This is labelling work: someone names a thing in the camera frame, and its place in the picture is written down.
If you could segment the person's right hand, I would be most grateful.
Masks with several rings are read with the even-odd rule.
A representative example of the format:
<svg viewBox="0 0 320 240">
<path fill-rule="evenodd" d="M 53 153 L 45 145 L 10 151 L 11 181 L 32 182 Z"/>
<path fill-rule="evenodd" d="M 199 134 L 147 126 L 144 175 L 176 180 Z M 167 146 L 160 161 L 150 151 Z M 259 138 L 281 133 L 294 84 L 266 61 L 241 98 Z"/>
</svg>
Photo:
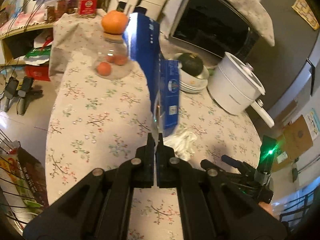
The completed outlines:
<svg viewBox="0 0 320 240">
<path fill-rule="evenodd" d="M 270 215 L 272 215 L 273 217 L 275 217 L 276 219 L 279 218 L 279 215 L 274 213 L 273 209 L 272 209 L 272 205 L 265 203 L 265 202 L 259 202 L 258 205 L 264 209 L 266 212 L 268 212 Z"/>
</svg>

